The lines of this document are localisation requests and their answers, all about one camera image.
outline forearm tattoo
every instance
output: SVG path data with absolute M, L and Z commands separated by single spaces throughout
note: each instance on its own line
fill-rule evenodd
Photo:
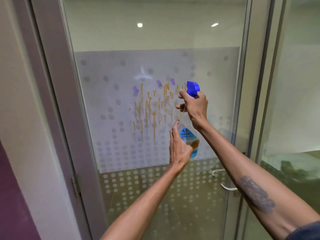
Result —
M 272 213 L 276 206 L 275 202 L 269 198 L 268 193 L 263 190 L 250 176 L 244 176 L 238 181 L 240 190 L 246 198 L 259 210 Z

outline dark sleeve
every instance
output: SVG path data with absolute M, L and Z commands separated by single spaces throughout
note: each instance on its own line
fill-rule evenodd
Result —
M 320 240 L 320 221 L 294 230 L 286 237 L 286 240 Z

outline purple wall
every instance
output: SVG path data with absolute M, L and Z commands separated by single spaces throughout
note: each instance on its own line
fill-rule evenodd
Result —
M 0 239 L 41 240 L 1 141 Z

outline person's left hand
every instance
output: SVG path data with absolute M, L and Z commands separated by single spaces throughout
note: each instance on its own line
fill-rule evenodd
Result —
M 198 147 L 199 140 L 194 141 L 191 145 L 187 145 L 182 141 L 178 132 L 177 120 L 172 130 L 170 130 L 170 167 L 177 169 L 179 172 L 188 164 L 192 152 Z

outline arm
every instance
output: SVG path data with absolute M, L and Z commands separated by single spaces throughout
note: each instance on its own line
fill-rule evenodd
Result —
M 196 98 L 180 91 L 192 124 L 214 150 L 242 196 L 274 239 L 285 239 L 289 233 L 306 224 L 320 221 L 320 216 L 301 198 L 266 170 L 251 161 L 227 141 L 207 121 L 206 96 Z
M 165 174 L 144 192 L 108 228 L 100 240 L 139 240 L 169 187 L 188 164 L 191 153 L 199 145 L 186 145 L 180 138 L 176 121 L 170 131 L 170 165 Z

